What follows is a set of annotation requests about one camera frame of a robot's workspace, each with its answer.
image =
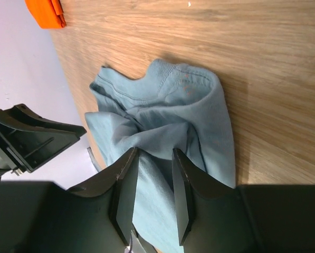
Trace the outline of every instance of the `folded orange fabric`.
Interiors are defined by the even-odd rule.
[[[59,0],[25,0],[25,2],[41,28],[63,28],[66,26]]]

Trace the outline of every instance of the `garment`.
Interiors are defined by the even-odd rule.
[[[66,26],[59,0],[25,0],[25,3],[41,28],[63,28]]]
[[[102,67],[91,83],[99,111],[85,115],[109,166],[130,147],[144,152],[133,224],[164,253],[183,252],[178,243],[172,149],[179,148],[215,179],[235,186],[231,122],[218,77],[187,64],[154,60],[146,75],[129,80]]]

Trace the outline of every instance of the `fabric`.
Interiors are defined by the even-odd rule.
[[[235,187],[231,123],[217,76],[187,64],[154,60],[146,75],[130,80],[102,67],[91,83],[98,112],[85,115],[109,166],[131,147],[144,150],[133,224],[164,253],[183,252],[178,243],[172,149],[179,148],[215,179]]]
[[[41,28],[63,28],[66,26],[59,0],[25,0],[25,2]]]

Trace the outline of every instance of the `wood grain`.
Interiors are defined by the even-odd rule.
[[[315,0],[61,3],[68,26],[51,34],[83,120],[102,65],[131,78],[158,57],[202,66],[222,81],[238,183],[315,183]]]

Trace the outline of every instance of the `folded cloth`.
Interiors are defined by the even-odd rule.
[[[25,0],[25,2],[41,28],[63,28],[66,26],[59,0]]]
[[[232,129],[218,77],[187,64],[154,60],[146,75],[134,81],[102,67],[90,89],[99,111],[86,113],[85,119],[106,164],[130,147],[144,150],[134,226],[162,252],[183,252],[178,243],[172,149],[183,150],[196,166],[235,186]]]

